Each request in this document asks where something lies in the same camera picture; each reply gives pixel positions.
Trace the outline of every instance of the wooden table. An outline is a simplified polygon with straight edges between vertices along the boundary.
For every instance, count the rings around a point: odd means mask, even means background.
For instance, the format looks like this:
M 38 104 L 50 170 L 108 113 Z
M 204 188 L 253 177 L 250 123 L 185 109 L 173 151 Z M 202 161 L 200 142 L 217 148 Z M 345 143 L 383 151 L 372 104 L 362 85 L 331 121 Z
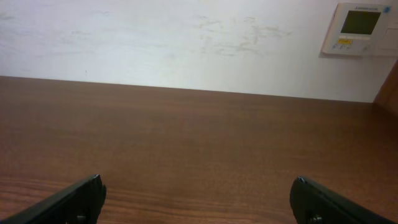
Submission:
M 0 77 L 0 218 L 89 174 L 98 223 L 295 223 L 298 175 L 398 222 L 398 125 L 367 103 Z

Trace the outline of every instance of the thermostat screen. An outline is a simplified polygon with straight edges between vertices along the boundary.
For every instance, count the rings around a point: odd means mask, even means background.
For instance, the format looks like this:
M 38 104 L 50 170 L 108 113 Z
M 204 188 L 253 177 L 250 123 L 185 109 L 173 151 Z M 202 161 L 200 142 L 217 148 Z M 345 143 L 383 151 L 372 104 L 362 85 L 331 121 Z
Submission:
M 381 12 L 348 11 L 341 30 L 344 34 L 371 35 Z

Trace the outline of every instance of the brown wooden trim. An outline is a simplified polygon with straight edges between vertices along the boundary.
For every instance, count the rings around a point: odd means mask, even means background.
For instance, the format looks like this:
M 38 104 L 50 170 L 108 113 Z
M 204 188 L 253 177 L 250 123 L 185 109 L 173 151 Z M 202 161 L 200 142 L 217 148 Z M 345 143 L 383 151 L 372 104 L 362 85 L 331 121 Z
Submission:
M 381 87 L 379 93 L 374 99 L 374 103 L 386 107 L 391 94 L 394 92 L 395 88 L 398 86 L 398 62 L 392 68 L 390 74 L 385 80 L 383 86 Z

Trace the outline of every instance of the white thermostat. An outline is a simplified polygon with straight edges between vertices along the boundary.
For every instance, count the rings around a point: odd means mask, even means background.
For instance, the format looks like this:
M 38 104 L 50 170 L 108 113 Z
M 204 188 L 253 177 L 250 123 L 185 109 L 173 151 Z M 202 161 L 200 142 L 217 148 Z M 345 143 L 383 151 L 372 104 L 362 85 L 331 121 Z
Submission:
M 398 27 L 390 22 L 391 9 L 391 6 L 378 4 L 339 3 L 322 52 L 359 56 L 398 55 Z

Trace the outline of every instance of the yellow label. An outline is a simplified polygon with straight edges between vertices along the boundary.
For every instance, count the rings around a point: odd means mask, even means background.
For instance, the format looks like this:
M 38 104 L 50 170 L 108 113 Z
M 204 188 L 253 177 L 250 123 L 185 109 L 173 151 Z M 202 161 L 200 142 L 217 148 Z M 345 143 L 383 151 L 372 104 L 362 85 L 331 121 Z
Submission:
M 338 40 L 339 44 L 352 44 L 353 40 L 346 40 L 346 39 L 340 39 Z

